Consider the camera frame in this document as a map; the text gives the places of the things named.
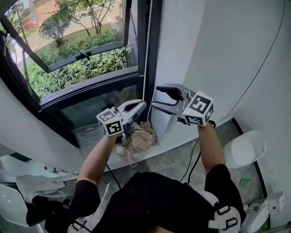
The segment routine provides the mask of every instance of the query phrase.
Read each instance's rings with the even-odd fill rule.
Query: white wall
[[[274,1],[282,12],[282,1]],[[267,152],[259,160],[267,191],[285,191],[286,206],[271,215],[273,226],[291,220],[291,4],[259,75],[233,111],[244,131],[260,129]]]
[[[0,143],[0,156],[13,154],[14,151]]]
[[[184,32],[177,38],[180,41],[177,47],[167,44],[170,39],[163,37],[162,30],[157,84],[178,82],[211,96],[215,101],[212,119],[222,124],[229,119],[222,118],[239,100],[266,56],[280,22],[281,7],[282,1],[273,0],[208,0],[199,35],[197,40],[190,41],[192,46],[188,50],[189,43],[184,43],[186,31],[191,31],[195,22],[185,25],[185,20],[179,21],[178,28],[183,28]],[[183,4],[183,11],[185,15],[196,13],[190,3]],[[175,23],[177,18],[167,19],[167,24]],[[193,44],[194,51],[188,65],[188,60],[184,62],[179,51],[182,49],[188,58]],[[176,57],[179,59],[172,63],[171,59]],[[165,95],[157,94],[155,99],[163,101]],[[198,137],[196,126],[184,126],[177,123],[175,117],[168,122],[169,117],[165,113],[154,111],[151,119],[160,136],[161,147],[178,146]]]
[[[165,0],[163,2],[156,86],[164,83],[182,84],[199,34],[206,0]],[[168,101],[157,91],[155,100]],[[170,116],[152,110],[151,121],[159,141],[162,140]]]
[[[0,79],[0,143],[51,167],[78,171],[79,150],[36,119]]]

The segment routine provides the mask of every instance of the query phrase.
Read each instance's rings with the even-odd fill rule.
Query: strap buckle
[[[84,217],[78,217],[74,222],[73,222],[73,228],[76,231],[80,231],[86,224],[87,220]]]
[[[225,213],[230,211],[230,207],[221,203],[220,201],[216,202],[213,207],[219,215],[224,215]]]
[[[226,220],[226,228],[224,230],[227,230],[228,228],[231,228],[233,226],[237,225],[237,219],[236,218],[231,218]]]

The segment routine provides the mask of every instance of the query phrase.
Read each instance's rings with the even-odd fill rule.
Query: tree
[[[82,1],[84,0],[55,0],[55,6],[57,8],[57,11],[50,13],[58,12],[59,14],[62,14],[62,17],[66,17],[73,23],[79,24],[84,27],[88,36],[90,36],[88,28],[80,22],[81,19],[86,16],[86,13],[82,13],[80,11],[80,5]]]
[[[70,25],[70,20],[62,15],[62,13],[55,13],[49,16],[38,30],[38,34],[42,38],[52,39],[56,42],[57,47],[62,44],[64,32]]]
[[[22,37],[26,44],[29,46],[25,30],[24,30],[24,24],[28,20],[28,17],[30,15],[30,11],[26,11],[23,15],[20,15],[19,9],[18,9],[18,1],[11,7],[13,13],[8,17],[9,22],[12,24],[12,26],[15,28],[18,34],[22,33]]]
[[[2,24],[0,24],[0,31],[1,31],[1,34],[5,37],[6,39],[6,46],[8,48],[8,51],[12,54],[14,53],[15,54],[15,62],[17,64],[17,53],[16,53],[16,42],[12,39],[12,37],[10,36],[10,34],[7,34],[6,35],[6,30],[5,28],[3,27]]]
[[[102,21],[109,11],[112,11],[116,0],[80,0],[80,7],[87,10],[84,16],[89,16],[94,23],[96,34],[101,32]]]

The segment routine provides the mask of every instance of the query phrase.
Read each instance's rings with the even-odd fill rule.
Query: white cloth
[[[65,193],[59,191],[65,187],[62,181],[55,178],[44,176],[18,176],[16,177],[16,185],[27,203],[32,203],[35,196],[43,196],[47,198],[65,197]]]

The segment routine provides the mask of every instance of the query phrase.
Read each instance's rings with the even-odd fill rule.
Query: black window frame
[[[120,75],[103,80],[99,80],[98,77],[100,76],[97,76],[96,79],[89,79],[95,79],[95,81],[87,80],[89,82],[85,84],[84,82],[80,82],[74,84],[72,88],[65,88],[47,97],[39,98],[33,90],[33,95],[30,94],[29,88],[27,87],[28,84],[16,64],[13,62],[10,53],[6,51],[6,56],[4,56],[4,50],[2,48],[3,40],[0,36],[0,64],[3,66],[3,72],[0,74],[0,78],[7,85],[14,96],[37,119],[44,122],[48,127],[61,135],[75,147],[80,147],[76,137],[69,130],[72,123],[65,117],[65,115],[62,114],[61,110],[65,107],[72,106],[95,96],[114,90],[120,90],[127,86],[136,85],[139,90],[143,89],[147,24],[150,2],[151,0],[138,0],[138,69],[135,69],[135,67],[127,68],[129,70],[132,69],[132,71],[129,72],[123,72],[125,70],[123,69],[120,70]],[[162,3],[162,0],[153,1],[147,61],[148,66],[146,71],[147,79],[145,83],[145,101],[147,103],[147,107],[140,117],[140,120],[142,121],[147,119],[147,113],[154,92]]]
[[[122,42],[116,42],[113,44],[100,46],[97,48],[93,48],[87,51],[80,51],[77,55],[68,57],[62,61],[59,61],[51,66],[47,66],[38,56],[36,53],[32,51],[32,49],[29,47],[28,44],[24,42],[24,40],[20,37],[18,32],[14,29],[14,27],[11,25],[7,17],[3,14],[0,16],[0,21],[6,31],[11,35],[11,37],[19,44],[19,46],[23,49],[25,53],[29,55],[29,57],[40,67],[42,68],[46,73],[51,73],[52,71],[55,71],[63,66],[66,66],[68,64],[71,64],[75,61],[84,59],[84,58],[90,58],[90,56],[96,55],[98,53],[106,52],[112,49],[118,49],[122,47],[127,46],[128,41],[128,33],[129,33],[129,24],[130,24],[130,9],[131,9],[131,3],[132,0],[126,0],[126,6],[125,6],[125,14],[124,14],[124,32],[123,32],[123,38]]]

